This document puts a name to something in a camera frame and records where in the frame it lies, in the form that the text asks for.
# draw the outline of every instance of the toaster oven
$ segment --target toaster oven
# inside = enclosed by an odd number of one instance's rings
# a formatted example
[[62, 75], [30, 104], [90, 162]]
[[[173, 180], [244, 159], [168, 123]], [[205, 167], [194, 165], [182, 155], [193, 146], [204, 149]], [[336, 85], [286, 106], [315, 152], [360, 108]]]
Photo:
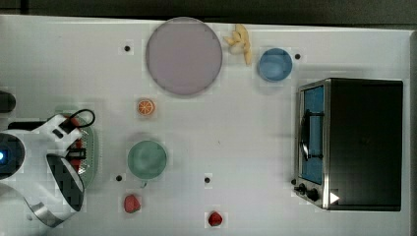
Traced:
[[300, 87], [296, 194], [323, 209], [400, 210], [402, 93], [401, 81]]

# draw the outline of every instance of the blue bowl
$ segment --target blue bowl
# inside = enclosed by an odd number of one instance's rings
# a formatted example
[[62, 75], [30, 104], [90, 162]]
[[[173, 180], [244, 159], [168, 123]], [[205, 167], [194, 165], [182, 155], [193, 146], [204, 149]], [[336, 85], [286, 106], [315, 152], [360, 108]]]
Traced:
[[291, 56], [282, 49], [270, 49], [262, 55], [259, 70], [262, 78], [266, 81], [282, 81], [291, 73]]

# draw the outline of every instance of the purple plate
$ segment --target purple plate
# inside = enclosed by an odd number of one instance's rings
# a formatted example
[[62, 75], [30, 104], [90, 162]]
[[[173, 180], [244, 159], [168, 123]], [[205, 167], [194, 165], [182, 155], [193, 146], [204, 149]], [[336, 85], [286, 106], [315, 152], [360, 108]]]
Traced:
[[150, 37], [147, 65], [162, 88], [180, 95], [206, 89], [220, 72], [220, 41], [206, 24], [193, 18], [174, 18]]

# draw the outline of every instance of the red fruit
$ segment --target red fruit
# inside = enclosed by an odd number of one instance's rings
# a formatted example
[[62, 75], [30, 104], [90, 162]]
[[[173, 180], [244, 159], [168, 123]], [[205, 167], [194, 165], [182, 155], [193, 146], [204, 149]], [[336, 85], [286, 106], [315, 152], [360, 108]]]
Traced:
[[220, 225], [222, 221], [223, 221], [223, 218], [217, 212], [213, 212], [208, 218], [208, 223], [209, 225], [211, 225], [211, 227]]
[[128, 213], [133, 213], [141, 209], [138, 199], [134, 195], [129, 195], [125, 199], [125, 211]]

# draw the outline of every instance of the orange slice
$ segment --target orange slice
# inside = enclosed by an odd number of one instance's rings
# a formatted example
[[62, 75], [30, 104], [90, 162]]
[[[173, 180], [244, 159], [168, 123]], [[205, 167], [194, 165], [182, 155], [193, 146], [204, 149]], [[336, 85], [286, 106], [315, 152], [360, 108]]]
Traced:
[[155, 104], [153, 103], [152, 100], [146, 98], [146, 99], [142, 99], [141, 101], [139, 101], [138, 112], [141, 115], [149, 116], [153, 113], [154, 110], [155, 110]]

